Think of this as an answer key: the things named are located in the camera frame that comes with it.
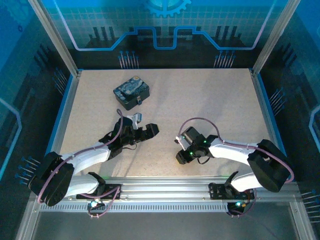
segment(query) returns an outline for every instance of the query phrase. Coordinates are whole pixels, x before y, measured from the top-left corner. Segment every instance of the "gear graphic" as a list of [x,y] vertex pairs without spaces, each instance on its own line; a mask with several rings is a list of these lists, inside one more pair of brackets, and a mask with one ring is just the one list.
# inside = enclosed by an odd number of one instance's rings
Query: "gear graphic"
[[18,24],[27,20],[30,13],[28,0],[0,0],[0,7],[6,7]]
[[191,0],[144,0],[143,5],[155,14],[157,17],[161,15],[166,18],[173,17],[174,14],[180,14],[180,10],[186,10],[186,5],[191,4]]

